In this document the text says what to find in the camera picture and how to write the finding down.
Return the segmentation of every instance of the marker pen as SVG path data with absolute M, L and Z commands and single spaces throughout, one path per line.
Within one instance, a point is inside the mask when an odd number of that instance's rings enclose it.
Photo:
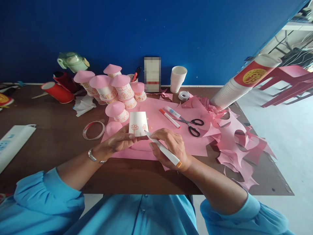
M 169 106 L 165 106 L 164 108 L 165 108 L 165 110 L 169 111 L 174 117 L 176 117 L 176 118 L 179 118 L 179 117 L 180 117 L 180 114 L 177 113 L 177 112 L 175 112 L 175 111 L 174 111 L 173 109 L 171 109 Z
M 177 128 L 180 128 L 180 125 L 175 122 L 175 120 L 173 118 L 171 118 L 163 109 L 159 109 L 159 111 L 165 116 L 167 117 L 168 120 L 171 121 L 171 123 L 173 123 Z

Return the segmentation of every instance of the grey floor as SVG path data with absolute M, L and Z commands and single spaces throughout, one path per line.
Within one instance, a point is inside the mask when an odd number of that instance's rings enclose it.
M 286 86 L 278 83 L 265 91 L 254 88 L 238 100 L 257 134 L 265 137 L 278 160 L 277 166 L 293 190 L 295 196 L 256 196 L 256 198 L 281 213 L 290 222 L 295 234 L 312 234 L 313 221 L 313 97 L 292 105 L 280 104 L 262 108 L 271 100 L 278 88 Z M 102 195 L 85 195 L 85 211 L 96 204 Z M 204 196 L 194 196 L 197 227 L 200 235 L 208 234 L 200 213 Z

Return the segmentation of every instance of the white tape roll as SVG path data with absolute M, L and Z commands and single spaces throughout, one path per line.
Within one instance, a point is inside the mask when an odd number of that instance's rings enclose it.
M 186 101 L 189 99 L 189 93 L 187 91 L 181 91 L 179 94 L 178 94 L 178 98 L 181 100 L 181 101 Z
M 89 127 L 91 127 L 91 126 L 92 126 L 93 124 L 95 124 L 96 122 L 97 122 L 97 123 L 100 123 L 100 124 L 102 125 L 102 131 L 101 131 L 101 133 L 100 133 L 97 137 L 92 138 L 92 139 L 89 139 L 89 138 L 86 136 L 87 130 L 88 130 Z M 95 139 L 99 139 L 99 138 L 103 135 L 103 133 L 104 133 L 104 128 L 105 128 L 104 124 L 103 124 L 102 122 L 100 122 L 100 121 L 93 121 L 93 122 L 90 122 L 90 123 L 84 128 L 84 130 L 82 131 L 82 136 L 83 136 L 84 139 L 86 139 L 86 140 L 95 140 Z

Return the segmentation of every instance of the hand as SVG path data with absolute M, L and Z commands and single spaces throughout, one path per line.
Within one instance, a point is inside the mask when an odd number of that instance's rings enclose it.
M 134 134 L 128 133 L 128 129 L 129 124 L 123 126 L 116 134 L 94 147 L 93 150 L 95 152 L 101 151 L 109 159 L 113 153 L 127 149 L 140 140 L 149 139 L 147 136 L 135 137 Z
M 184 141 L 181 135 L 172 132 L 169 129 L 159 129 L 151 135 L 152 139 L 164 140 L 169 151 L 171 151 L 182 163 L 178 168 L 176 167 L 158 148 L 155 143 L 149 143 L 155 157 L 166 167 L 184 172 L 191 165 L 192 156 L 185 151 Z

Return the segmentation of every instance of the silver bracelet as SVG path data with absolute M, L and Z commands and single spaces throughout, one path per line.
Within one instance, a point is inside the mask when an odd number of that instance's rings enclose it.
M 92 155 L 92 149 L 90 149 L 88 151 L 88 157 L 90 158 L 91 161 L 95 162 L 97 159 Z

